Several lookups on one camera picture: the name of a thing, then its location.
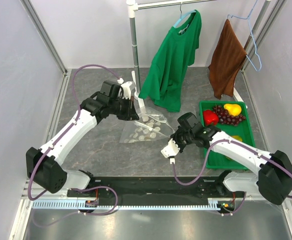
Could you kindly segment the orange green mango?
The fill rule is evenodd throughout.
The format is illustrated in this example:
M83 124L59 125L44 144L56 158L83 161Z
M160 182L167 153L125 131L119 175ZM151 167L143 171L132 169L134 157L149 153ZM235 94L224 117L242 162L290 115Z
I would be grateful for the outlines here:
M242 137L239 136L239 135L232 135L231 137L234 138L234 139L236 139L237 141L240 141L240 142L243 141Z

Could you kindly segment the clear dotted zip top bag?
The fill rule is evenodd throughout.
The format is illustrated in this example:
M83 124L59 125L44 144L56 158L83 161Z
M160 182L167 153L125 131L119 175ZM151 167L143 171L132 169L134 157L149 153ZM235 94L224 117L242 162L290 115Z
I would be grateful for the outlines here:
M139 120L127 121L124 124L120 143L157 141L169 138L175 132L161 112L151 107L142 107L136 112Z

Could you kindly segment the red bell pepper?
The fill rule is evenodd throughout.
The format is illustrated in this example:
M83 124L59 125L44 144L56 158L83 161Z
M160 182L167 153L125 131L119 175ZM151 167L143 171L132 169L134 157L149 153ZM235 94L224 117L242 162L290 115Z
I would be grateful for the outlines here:
M206 126L209 126L209 125L215 126L219 123L219 117L214 111L207 109L203 111L202 113L203 113L203 120Z

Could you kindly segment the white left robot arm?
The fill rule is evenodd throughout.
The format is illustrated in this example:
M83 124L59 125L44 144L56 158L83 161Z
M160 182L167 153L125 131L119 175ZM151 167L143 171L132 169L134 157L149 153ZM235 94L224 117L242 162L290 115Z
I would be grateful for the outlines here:
M26 172L31 181L55 194L63 188L78 189L92 196L96 185L84 171L64 170L62 164L74 146L110 115L122 121L137 121L132 81L106 80L101 89L85 99L70 121L47 143L26 152Z

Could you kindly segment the purple grape bunch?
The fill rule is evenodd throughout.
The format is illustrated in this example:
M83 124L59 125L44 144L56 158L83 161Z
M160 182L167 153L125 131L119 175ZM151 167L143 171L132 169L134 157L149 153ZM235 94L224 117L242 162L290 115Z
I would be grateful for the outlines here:
M238 116L232 116L224 109L223 105L215 105L212 107L212 111L218 115L219 123L222 125L238 126L240 123L247 120L245 115L241 114Z

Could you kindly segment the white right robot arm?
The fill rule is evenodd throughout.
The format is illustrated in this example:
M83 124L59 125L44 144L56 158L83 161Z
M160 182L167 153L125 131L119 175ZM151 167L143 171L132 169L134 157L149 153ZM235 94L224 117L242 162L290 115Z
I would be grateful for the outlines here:
M277 150L274 153L261 150L228 135L213 124L202 125L197 117L185 113L178 118L178 128L161 150L171 165L175 156L182 153L186 146L196 145L206 152L224 155L243 165L250 173L230 171L215 184L215 191L221 197L231 192L246 192L262 196L275 205L285 199L292 199L292 163L288 156Z

